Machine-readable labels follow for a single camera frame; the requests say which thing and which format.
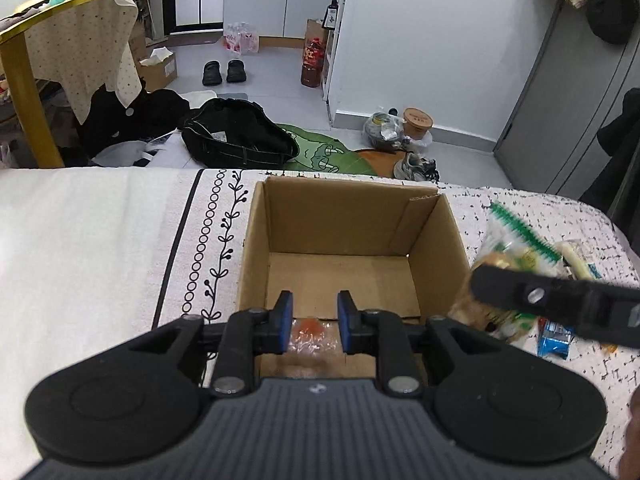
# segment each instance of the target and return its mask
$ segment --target yellow chair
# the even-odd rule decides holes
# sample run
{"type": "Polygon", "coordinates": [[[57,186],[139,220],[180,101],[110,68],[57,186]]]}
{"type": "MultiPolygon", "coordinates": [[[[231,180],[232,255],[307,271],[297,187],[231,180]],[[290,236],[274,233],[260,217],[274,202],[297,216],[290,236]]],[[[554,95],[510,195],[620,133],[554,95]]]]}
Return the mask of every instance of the yellow chair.
{"type": "MultiPolygon", "coordinates": [[[[33,5],[31,0],[23,8],[33,5]]],[[[67,0],[45,9],[0,33],[0,60],[11,89],[12,101],[22,130],[40,168],[64,168],[60,152],[51,136],[36,88],[24,33],[33,25],[93,0],[67,0]]]]}

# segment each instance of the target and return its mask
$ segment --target cartoon rug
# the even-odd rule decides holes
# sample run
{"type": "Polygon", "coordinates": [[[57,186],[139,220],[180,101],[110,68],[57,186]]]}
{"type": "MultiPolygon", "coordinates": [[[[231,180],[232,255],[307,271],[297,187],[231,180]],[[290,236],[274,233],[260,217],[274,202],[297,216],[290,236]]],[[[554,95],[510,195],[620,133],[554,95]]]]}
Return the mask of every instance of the cartoon rug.
{"type": "Polygon", "coordinates": [[[287,130],[300,147],[300,154],[284,165],[285,170],[377,175],[372,165],[358,153],[348,150],[337,139],[308,132],[290,124],[278,126],[287,130]]]}

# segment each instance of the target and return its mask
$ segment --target speckled fabric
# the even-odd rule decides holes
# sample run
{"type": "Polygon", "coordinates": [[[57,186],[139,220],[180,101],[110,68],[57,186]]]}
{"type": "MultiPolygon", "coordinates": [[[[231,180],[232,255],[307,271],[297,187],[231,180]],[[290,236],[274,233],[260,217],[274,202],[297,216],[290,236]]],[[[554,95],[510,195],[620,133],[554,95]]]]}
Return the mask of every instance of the speckled fabric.
{"type": "Polygon", "coordinates": [[[26,33],[33,76],[57,81],[84,123],[103,84],[128,107],[142,86],[129,49],[138,16],[133,0],[92,0],[51,16],[26,33]]]}
{"type": "MultiPolygon", "coordinates": [[[[278,174],[421,185],[368,176],[278,174]]],[[[243,239],[254,186],[268,175],[263,171],[203,170],[194,173],[194,178],[183,188],[175,190],[172,202],[179,204],[179,208],[167,217],[158,240],[157,267],[149,283],[148,297],[156,308],[156,323],[163,324],[186,313],[201,314],[209,321],[225,320],[235,310],[243,239]]],[[[504,189],[444,185],[440,186],[440,192],[449,199],[470,263],[478,254],[486,229],[487,210],[495,200],[549,241],[582,240],[593,251],[598,270],[608,282],[638,286],[638,276],[610,221],[590,206],[559,196],[504,189]]],[[[535,352],[535,334],[521,346],[535,352]]],[[[572,343],[568,361],[551,359],[587,377],[606,398],[607,425],[593,457],[615,475],[628,422],[627,403],[638,386],[640,352],[618,349],[607,356],[598,344],[577,339],[572,343]]]]}

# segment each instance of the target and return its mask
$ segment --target sneaker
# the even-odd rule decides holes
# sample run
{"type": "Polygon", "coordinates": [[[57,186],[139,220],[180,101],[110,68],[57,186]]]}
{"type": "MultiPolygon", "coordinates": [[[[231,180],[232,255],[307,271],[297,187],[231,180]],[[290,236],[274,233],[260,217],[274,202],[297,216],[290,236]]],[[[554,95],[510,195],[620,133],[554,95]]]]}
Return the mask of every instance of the sneaker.
{"type": "Polygon", "coordinates": [[[399,180],[413,180],[414,182],[440,181],[440,174],[436,169],[434,159],[426,159],[415,153],[407,153],[402,160],[398,160],[394,166],[394,177],[399,180]]]}
{"type": "Polygon", "coordinates": [[[239,59],[232,59],[226,67],[227,83],[242,83],[246,81],[244,63],[239,59]]]}
{"type": "Polygon", "coordinates": [[[216,86],[220,83],[222,83],[222,75],[220,74],[220,63],[217,61],[209,61],[204,66],[202,84],[204,86],[216,86]]]}

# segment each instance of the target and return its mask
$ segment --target red bottle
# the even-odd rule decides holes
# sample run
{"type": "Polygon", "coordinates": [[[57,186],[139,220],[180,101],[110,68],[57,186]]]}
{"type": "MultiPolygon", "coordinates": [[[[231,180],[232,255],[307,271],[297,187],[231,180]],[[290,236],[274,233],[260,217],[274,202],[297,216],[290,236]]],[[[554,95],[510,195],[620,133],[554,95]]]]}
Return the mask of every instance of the red bottle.
{"type": "Polygon", "coordinates": [[[305,47],[302,56],[302,75],[300,82],[304,86],[315,88],[322,80],[322,67],[324,65],[324,45],[320,38],[313,38],[305,47]]]}

